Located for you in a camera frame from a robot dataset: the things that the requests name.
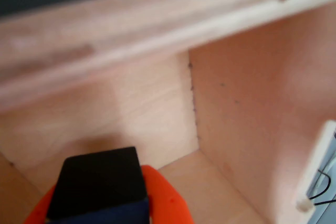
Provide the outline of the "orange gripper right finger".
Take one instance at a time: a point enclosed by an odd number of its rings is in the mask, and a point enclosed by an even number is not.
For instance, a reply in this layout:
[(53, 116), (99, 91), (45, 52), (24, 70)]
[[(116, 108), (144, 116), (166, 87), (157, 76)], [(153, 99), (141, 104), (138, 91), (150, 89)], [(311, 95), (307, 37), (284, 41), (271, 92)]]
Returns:
[(149, 165), (142, 165), (141, 169), (149, 197), (152, 223), (193, 223), (193, 218), (186, 201), (167, 179)]

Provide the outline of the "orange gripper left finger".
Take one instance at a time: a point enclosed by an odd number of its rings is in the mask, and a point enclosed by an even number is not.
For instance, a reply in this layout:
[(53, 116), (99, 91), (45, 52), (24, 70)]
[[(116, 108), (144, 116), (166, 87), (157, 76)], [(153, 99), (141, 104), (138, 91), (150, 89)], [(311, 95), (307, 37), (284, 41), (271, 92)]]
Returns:
[(23, 224), (44, 224), (47, 216), (47, 211), (53, 197), (56, 185), (53, 185), (49, 191), (41, 198), (31, 213), (25, 219)]

